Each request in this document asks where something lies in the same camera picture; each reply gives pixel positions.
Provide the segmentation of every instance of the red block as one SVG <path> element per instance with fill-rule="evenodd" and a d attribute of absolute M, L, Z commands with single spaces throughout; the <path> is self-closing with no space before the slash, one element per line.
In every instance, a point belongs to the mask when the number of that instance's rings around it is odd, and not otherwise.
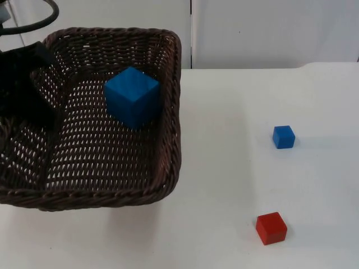
<path fill-rule="evenodd" d="M 256 230 L 265 245 L 284 241 L 287 235 L 287 226 L 278 212 L 259 216 Z"/>

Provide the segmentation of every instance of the white table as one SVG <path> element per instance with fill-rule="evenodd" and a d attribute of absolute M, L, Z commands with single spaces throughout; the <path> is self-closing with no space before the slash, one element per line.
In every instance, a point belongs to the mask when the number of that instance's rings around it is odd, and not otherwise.
<path fill-rule="evenodd" d="M 183 71 L 180 180 L 164 201 L 0 206 L 0 268 L 358 268 L 359 64 Z M 274 126 L 297 141 L 277 150 Z M 256 216 L 279 211 L 264 246 Z"/>

